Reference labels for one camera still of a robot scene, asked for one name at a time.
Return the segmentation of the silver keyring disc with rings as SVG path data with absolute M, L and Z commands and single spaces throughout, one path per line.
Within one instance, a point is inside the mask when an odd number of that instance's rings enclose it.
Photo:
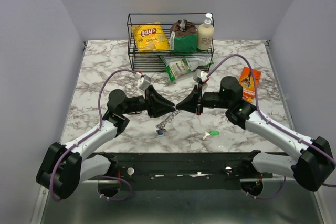
M 156 127 L 156 131 L 163 133 L 165 131 L 165 126 L 172 122 L 172 120 L 174 119 L 175 116 L 177 116 L 179 113 L 181 112 L 181 110 L 176 110 L 174 112 L 171 112 L 163 121 L 161 121 L 159 124 L 157 124 Z

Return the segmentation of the blue key tag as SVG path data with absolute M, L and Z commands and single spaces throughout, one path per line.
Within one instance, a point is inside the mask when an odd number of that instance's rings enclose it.
M 165 129 L 159 129 L 157 130 L 158 135 L 164 135 L 165 134 Z

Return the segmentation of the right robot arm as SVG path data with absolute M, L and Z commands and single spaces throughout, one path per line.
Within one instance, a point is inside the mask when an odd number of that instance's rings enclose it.
M 201 115 L 204 108 L 226 109 L 225 115 L 232 124 L 258 134 L 286 153 L 281 156 L 257 152 L 241 165 L 246 177 L 255 177 L 259 172 L 274 173 L 293 178 L 308 191 L 317 191 L 335 170 L 326 139 L 299 134 L 259 112 L 243 99 L 243 87 L 235 77 L 224 77 L 218 92 L 203 92 L 201 84 L 195 85 L 176 107 L 197 115 Z

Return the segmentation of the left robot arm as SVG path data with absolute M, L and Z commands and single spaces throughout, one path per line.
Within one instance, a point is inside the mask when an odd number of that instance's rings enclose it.
M 158 118 L 175 111 L 175 104 L 149 85 L 144 95 L 128 97 L 123 90 L 110 92 L 107 111 L 100 113 L 98 125 L 66 145 L 54 142 L 43 158 L 36 182 L 59 202 L 68 198 L 77 188 L 83 162 L 101 145 L 118 137 L 129 124 L 125 114 L 147 111 L 150 118 Z

